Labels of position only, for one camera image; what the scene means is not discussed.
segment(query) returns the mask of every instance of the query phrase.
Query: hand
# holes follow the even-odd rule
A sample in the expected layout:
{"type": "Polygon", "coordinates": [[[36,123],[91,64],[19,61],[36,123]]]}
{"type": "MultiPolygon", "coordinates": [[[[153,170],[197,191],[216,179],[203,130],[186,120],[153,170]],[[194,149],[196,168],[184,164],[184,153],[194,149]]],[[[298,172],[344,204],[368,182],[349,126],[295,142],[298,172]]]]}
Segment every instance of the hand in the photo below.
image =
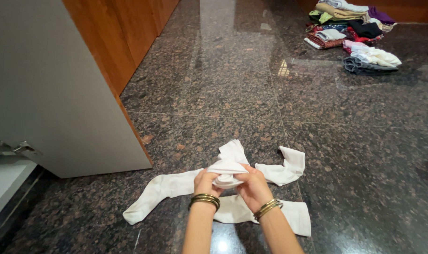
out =
{"type": "Polygon", "coordinates": [[[219,176],[219,174],[206,172],[206,169],[201,170],[194,179],[194,195],[203,193],[211,194],[218,198],[224,189],[213,185],[213,180],[216,179],[217,176],[219,176]]]}
{"type": "Polygon", "coordinates": [[[248,173],[236,174],[236,179],[243,181],[240,186],[236,187],[241,197],[244,199],[248,208],[255,213],[264,204],[274,199],[271,189],[267,186],[266,179],[260,170],[254,169],[249,165],[241,165],[248,173]]]}

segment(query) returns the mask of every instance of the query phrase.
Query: gray cloth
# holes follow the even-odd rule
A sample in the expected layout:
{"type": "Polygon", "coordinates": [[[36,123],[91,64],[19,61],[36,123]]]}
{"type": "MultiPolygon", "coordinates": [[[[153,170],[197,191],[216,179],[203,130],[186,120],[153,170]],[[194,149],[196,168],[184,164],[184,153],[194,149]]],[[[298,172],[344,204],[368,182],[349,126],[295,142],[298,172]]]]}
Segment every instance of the gray cloth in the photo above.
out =
{"type": "Polygon", "coordinates": [[[343,65],[346,70],[357,75],[388,75],[399,70],[396,67],[365,63],[354,56],[344,58],[343,65]]]}

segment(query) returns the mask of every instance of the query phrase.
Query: right hand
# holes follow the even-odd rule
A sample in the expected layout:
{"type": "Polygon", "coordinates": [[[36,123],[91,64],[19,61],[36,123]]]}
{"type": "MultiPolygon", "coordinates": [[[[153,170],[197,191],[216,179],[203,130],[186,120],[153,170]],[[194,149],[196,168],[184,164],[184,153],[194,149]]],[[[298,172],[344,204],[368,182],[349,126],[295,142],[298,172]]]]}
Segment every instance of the right hand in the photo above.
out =
{"type": "Polygon", "coordinates": [[[234,177],[243,181],[241,185],[236,187],[242,199],[248,208],[255,213],[264,204],[274,199],[271,189],[267,186],[266,179],[260,170],[252,168],[247,164],[241,165],[248,171],[248,173],[235,174],[234,177]]]}

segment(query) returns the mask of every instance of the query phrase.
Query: granite floor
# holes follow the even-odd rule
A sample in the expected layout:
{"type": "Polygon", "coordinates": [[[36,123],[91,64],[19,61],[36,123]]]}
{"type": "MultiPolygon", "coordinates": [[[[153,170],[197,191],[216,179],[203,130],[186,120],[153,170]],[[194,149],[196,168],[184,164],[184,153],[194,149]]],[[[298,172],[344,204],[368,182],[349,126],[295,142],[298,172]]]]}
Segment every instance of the granite floor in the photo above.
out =
{"type": "MultiPolygon", "coordinates": [[[[306,154],[276,197],[306,202],[307,253],[428,254],[428,25],[400,24],[377,47],[389,76],[345,72],[340,48],[303,41],[293,0],[181,0],[121,95],[152,170],[43,174],[24,224],[0,253],[179,253],[187,196],[130,226],[121,213],[160,174],[209,165],[239,139],[251,164],[306,154]]],[[[213,222],[211,253],[268,253],[258,225],[213,222]]]]}

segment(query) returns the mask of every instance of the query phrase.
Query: left hand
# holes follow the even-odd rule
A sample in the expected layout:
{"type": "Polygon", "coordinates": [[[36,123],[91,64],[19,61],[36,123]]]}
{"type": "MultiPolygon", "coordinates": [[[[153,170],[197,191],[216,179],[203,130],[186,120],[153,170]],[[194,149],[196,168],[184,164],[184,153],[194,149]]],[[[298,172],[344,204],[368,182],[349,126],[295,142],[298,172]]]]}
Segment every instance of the left hand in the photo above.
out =
{"type": "Polygon", "coordinates": [[[206,172],[206,169],[201,170],[194,179],[194,195],[203,193],[211,194],[218,198],[224,189],[213,185],[213,180],[216,179],[217,176],[219,176],[219,174],[206,172]]]}

